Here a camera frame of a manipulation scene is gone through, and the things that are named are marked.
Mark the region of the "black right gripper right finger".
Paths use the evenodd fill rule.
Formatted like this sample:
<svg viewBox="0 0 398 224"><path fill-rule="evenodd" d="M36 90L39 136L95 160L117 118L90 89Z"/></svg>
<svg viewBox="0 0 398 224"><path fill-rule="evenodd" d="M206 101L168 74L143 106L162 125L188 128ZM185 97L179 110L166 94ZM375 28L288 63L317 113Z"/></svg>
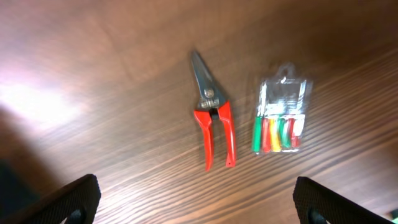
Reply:
<svg viewBox="0 0 398 224"><path fill-rule="evenodd" d="M301 224L391 223L308 177L297 177L293 200Z"/></svg>

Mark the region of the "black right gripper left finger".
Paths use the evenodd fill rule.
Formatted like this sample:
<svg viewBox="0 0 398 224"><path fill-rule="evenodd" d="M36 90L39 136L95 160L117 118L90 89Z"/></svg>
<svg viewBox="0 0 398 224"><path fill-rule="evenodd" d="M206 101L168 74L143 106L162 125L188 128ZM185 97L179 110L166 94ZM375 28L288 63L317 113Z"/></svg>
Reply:
<svg viewBox="0 0 398 224"><path fill-rule="evenodd" d="M86 174L38 202L2 218L1 223L92 224L100 199L97 177Z"/></svg>

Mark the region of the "clear pack coloured screwdrivers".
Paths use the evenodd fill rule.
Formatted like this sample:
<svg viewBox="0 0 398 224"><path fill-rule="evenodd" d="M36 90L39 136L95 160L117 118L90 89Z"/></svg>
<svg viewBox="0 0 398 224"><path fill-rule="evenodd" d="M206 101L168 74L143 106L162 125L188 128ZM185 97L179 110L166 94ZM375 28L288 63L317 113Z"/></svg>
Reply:
<svg viewBox="0 0 398 224"><path fill-rule="evenodd" d="M313 82L297 74L288 62L259 85L252 132L253 153L293 153L300 150Z"/></svg>

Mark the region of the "red handled snips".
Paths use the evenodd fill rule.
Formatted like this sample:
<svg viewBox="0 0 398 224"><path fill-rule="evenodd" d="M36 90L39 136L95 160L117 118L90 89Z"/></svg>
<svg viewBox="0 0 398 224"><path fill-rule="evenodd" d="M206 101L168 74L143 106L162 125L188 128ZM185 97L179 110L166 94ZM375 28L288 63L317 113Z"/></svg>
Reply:
<svg viewBox="0 0 398 224"><path fill-rule="evenodd" d="M200 92L200 99L193 114L203 135L205 170L209 171L213 165L215 150L212 123L214 119L223 123L227 145L226 167L234 167L237 161L237 145L231 103L219 87L201 55L194 50L190 58Z"/></svg>

